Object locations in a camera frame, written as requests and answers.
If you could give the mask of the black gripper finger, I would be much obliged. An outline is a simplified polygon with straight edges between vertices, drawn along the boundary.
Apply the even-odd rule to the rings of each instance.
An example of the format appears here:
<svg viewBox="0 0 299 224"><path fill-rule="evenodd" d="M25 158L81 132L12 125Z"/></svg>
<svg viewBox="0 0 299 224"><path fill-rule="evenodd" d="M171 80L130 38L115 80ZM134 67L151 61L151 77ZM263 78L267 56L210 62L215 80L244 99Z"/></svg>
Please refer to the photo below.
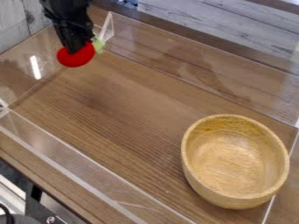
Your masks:
<svg viewBox="0 0 299 224"><path fill-rule="evenodd" d="M92 40L92 31L60 29L57 31L60 42L69 54L76 53Z"/></svg>

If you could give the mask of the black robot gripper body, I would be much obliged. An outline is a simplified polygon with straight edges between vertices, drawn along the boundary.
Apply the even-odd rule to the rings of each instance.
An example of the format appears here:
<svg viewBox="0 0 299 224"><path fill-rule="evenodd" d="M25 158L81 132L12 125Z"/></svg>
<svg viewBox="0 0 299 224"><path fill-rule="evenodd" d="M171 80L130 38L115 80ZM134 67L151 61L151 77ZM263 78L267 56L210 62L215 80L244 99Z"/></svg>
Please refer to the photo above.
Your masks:
<svg viewBox="0 0 299 224"><path fill-rule="evenodd" d="M52 21L61 39L72 35L91 39L94 22L88 15L91 0L39 0L44 16Z"/></svg>

